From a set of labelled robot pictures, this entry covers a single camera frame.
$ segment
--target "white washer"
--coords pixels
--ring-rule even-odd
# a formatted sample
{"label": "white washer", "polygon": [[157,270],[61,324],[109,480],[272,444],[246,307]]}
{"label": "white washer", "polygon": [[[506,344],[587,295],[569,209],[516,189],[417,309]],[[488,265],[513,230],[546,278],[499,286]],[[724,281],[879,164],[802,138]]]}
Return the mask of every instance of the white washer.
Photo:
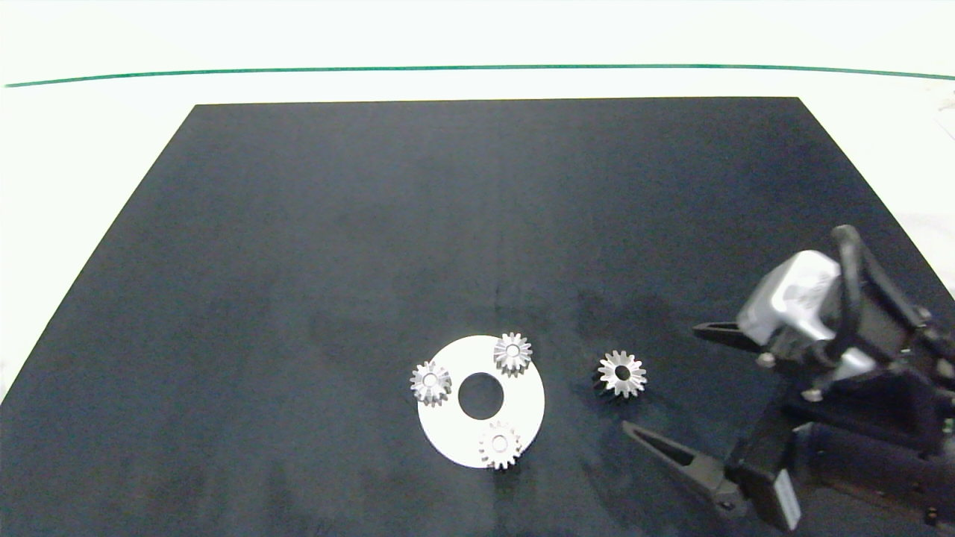
{"label": "white washer", "polygon": [[[451,375],[451,394],[440,405],[418,402],[418,418],[424,434],[435,449],[453,462],[471,468],[486,468],[481,461],[478,441],[492,421],[509,423],[520,437],[523,449],[534,441],[543,421],[543,382],[531,361],[515,376],[502,373],[494,362],[492,335],[469,335],[438,351],[432,362]],[[465,378],[475,373],[494,377],[504,393],[500,410],[488,419],[474,419],[464,413],[457,398]]]}

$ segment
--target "green line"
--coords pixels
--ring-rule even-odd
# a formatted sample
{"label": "green line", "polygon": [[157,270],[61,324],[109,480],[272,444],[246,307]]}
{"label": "green line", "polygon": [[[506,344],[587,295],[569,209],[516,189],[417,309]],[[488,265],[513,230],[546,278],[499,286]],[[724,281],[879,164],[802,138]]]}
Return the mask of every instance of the green line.
{"label": "green line", "polygon": [[528,64],[528,65],[410,65],[379,67],[266,67],[251,69],[197,69],[192,71],[150,71],[145,73],[120,73],[116,75],[75,76],[53,78],[33,82],[6,84],[6,88],[23,88],[45,84],[65,84],[87,80],[111,78],[139,78],[142,76],[180,75],[235,75],[249,73],[343,73],[370,71],[525,71],[532,69],[757,69],[762,71],[812,71],[817,73],[846,73],[850,75],[905,76],[910,78],[934,78],[955,80],[955,75],[929,73],[906,73],[902,71],[877,71],[873,69],[844,69],[840,67],[807,67],[801,65],[750,65],[718,63],[590,63],[590,64]]}

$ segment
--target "gear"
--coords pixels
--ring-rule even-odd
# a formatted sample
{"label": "gear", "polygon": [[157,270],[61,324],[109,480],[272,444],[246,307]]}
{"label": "gear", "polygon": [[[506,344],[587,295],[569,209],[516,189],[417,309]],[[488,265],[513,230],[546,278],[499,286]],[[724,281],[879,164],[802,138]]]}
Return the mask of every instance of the gear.
{"label": "gear", "polygon": [[644,363],[634,359],[633,354],[613,351],[604,356],[605,359],[600,361],[603,367],[597,368],[597,371],[602,373],[600,381],[605,391],[613,390],[614,396],[628,398],[631,395],[637,397],[646,389],[647,370],[641,369]]}
{"label": "gear", "polygon": [[451,375],[448,370],[427,361],[414,368],[409,379],[414,397],[427,405],[439,405],[451,393]]}
{"label": "gear", "polygon": [[517,463],[523,446],[520,445],[520,437],[511,425],[496,421],[491,423],[488,432],[481,435],[477,451],[488,468],[503,470]]}
{"label": "gear", "polygon": [[531,363],[531,344],[520,333],[503,333],[494,346],[494,362],[508,375],[522,373]]}

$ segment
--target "black mat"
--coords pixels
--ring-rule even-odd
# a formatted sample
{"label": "black mat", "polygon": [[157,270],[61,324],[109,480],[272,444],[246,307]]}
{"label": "black mat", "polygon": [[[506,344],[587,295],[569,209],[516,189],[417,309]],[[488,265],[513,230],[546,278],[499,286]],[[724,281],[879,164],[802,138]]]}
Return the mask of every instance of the black mat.
{"label": "black mat", "polygon": [[[843,223],[952,324],[797,99],[199,106],[0,410],[3,532],[776,534],[721,522],[620,421],[726,456],[776,380],[690,327],[792,253],[832,255]],[[512,471],[456,466],[408,377],[504,331],[534,344],[541,431]],[[611,349],[649,370],[627,405],[591,391]],[[932,534],[834,494],[803,508],[797,535]]]}

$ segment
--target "white background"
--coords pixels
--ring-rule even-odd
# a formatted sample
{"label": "white background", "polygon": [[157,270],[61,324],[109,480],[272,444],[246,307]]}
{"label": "white background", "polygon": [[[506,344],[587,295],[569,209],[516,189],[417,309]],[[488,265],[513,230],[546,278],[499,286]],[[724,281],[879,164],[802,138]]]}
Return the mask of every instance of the white background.
{"label": "white background", "polygon": [[[0,82],[196,69],[718,63],[955,75],[955,4],[0,3]],[[796,96],[955,290],[955,82],[750,70],[185,75],[0,90],[0,397],[197,103]]]}

